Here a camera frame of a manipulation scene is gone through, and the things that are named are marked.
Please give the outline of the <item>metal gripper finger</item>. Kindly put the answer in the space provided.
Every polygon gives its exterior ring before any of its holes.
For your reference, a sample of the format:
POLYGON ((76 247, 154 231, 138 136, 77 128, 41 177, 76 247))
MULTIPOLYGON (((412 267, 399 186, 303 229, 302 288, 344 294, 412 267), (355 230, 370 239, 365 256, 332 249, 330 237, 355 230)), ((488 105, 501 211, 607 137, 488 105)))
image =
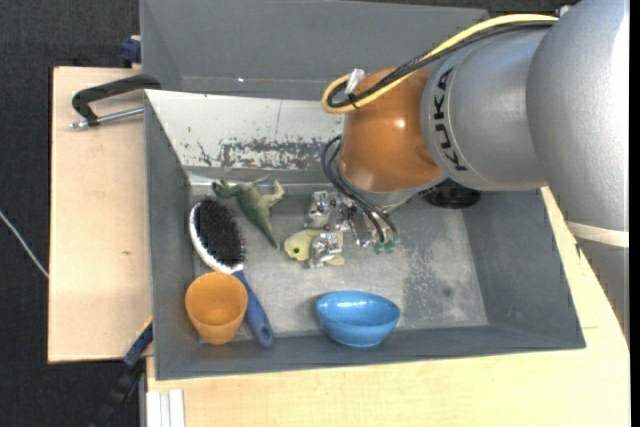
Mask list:
POLYGON ((320 268, 325 265, 342 266, 343 236, 340 232, 321 232, 316 235, 310 245, 308 266, 320 268))
POLYGON ((304 222, 305 228, 334 229, 339 224, 341 197, 330 191, 316 191, 311 195, 304 222))

